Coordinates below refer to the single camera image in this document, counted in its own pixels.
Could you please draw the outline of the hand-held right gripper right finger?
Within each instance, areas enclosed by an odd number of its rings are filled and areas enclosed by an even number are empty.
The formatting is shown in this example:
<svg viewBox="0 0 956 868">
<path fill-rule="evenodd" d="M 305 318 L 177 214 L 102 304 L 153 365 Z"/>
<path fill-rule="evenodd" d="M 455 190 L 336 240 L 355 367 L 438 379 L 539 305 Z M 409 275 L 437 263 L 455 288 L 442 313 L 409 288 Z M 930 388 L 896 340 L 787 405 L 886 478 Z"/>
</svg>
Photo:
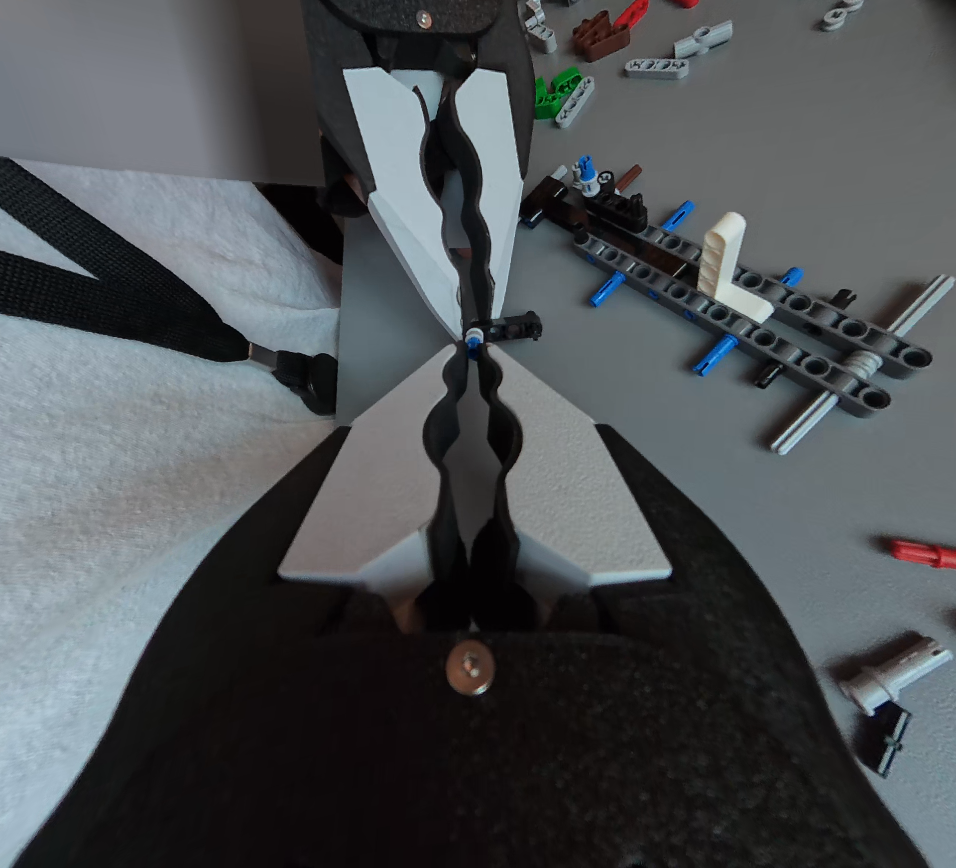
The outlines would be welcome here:
<svg viewBox="0 0 956 868">
<path fill-rule="evenodd" d="M 669 577 L 672 566 L 583 411 L 496 346 L 477 356 L 487 441 L 500 462 L 472 546 L 472 616 L 532 630 L 558 599 Z"/>
</svg>

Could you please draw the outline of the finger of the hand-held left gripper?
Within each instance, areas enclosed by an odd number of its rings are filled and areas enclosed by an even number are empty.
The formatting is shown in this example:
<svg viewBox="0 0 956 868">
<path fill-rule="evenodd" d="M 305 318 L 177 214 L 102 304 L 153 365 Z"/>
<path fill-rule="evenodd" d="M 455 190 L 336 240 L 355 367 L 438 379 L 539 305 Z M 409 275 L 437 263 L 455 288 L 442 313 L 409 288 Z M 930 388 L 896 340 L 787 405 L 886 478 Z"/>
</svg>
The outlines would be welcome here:
<svg viewBox="0 0 956 868">
<path fill-rule="evenodd" d="M 474 71 L 441 107 L 441 142 L 453 163 L 441 196 L 446 242 L 472 250 L 476 318 L 498 317 L 523 189 L 505 73 Z"/>
<path fill-rule="evenodd" d="M 434 71 L 379 67 L 346 69 L 343 76 L 375 184 L 370 213 L 425 304 L 458 339 L 460 279 L 443 239 L 444 212 L 424 169 L 444 79 Z"/>
</svg>

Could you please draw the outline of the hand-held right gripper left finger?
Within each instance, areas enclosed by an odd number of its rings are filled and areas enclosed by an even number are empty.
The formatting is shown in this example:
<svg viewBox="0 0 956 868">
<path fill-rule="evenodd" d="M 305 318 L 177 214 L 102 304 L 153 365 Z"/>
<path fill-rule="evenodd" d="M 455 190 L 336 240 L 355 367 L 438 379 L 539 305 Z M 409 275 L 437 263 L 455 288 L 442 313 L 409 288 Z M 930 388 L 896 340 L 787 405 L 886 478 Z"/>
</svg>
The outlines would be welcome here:
<svg viewBox="0 0 956 868">
<path fill-rule="evenodd" d="M 468 353 L 450 344 L 357 417 L 278 568 L 287 580 L 346 584 L 388 603 L 402 631 L 417 598 L 462 558 L 445 457 L 459 436 Z"/>
</svg>

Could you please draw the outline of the small black lego connector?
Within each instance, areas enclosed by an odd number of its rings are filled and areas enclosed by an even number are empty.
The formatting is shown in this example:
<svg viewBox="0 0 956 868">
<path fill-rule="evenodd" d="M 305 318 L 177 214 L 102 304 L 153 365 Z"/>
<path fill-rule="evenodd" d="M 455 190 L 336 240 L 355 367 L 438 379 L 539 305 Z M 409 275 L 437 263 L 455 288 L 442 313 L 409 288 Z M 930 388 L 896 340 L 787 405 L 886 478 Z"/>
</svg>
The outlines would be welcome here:
<svg viewBox="0 0 956 868">
<path fill-rule="evenodd" d="M 472 326 L 482 331 L 484 343 L 487 344 L 522 339 L 537 340 L 543 334 L 542 320 L 532 311 L 477 321 Z"/>
</svg>

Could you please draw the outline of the grey lego beam chassis assembly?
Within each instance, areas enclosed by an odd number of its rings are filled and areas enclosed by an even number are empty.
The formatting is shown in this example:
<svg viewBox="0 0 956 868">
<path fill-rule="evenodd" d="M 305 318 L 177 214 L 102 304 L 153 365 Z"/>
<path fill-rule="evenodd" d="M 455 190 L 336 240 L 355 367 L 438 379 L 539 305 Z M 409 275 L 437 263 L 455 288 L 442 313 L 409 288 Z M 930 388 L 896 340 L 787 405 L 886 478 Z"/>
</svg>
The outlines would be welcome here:
<svg viewBox="0 0 956 868">
<path fill-rule="evenodd" d="M 696 375 L 740 351 L 759 364 L 756 387 L 784 377 L 814 394 L 771 452 L 790 453 L 836 408 L 860 419 L 884 411 L 891 396 L 875 375 L 904 379 L 933 362 L 907 335 L 954 287 L 952 276 L 933 278 L 891 324 L 880 326 L 851 312 L 851 289 L 820 299 L 801 288 L 800 267 L 773 277 L 740 264 L 746 222 L 738 213 L 723 216 L 702 244 L 678 232 L 692 202 L 652 224 L 642 195 L 627 194 L 641 175 L 639 164 L 618 177 L 584 156 L 572 167 L 571 183 L 565 174 L 559 167 L 540 181 L 523 199 L 519 217 L 529 228 L 548 220 L 565 229 L 576 253 L 607 274 L 591 307 L 632 288 L 715 339 L 694 364 Z"/>
</svg>

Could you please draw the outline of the cluster of lego pins connectors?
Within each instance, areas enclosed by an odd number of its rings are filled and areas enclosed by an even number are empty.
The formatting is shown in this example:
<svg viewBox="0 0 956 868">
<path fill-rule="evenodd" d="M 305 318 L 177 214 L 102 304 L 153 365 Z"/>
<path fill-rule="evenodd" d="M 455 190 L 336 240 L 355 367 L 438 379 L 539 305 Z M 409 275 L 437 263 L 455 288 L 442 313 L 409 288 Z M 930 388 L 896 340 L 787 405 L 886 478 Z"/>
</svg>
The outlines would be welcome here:
<svg viewBox="0 0 956 868">
<path fill-rule="evenodd" d="M 954 544 L 879 539 L 840 601 L 854 635 L 831 672 L 859 761 L 954 776 Z"/>
</svg>

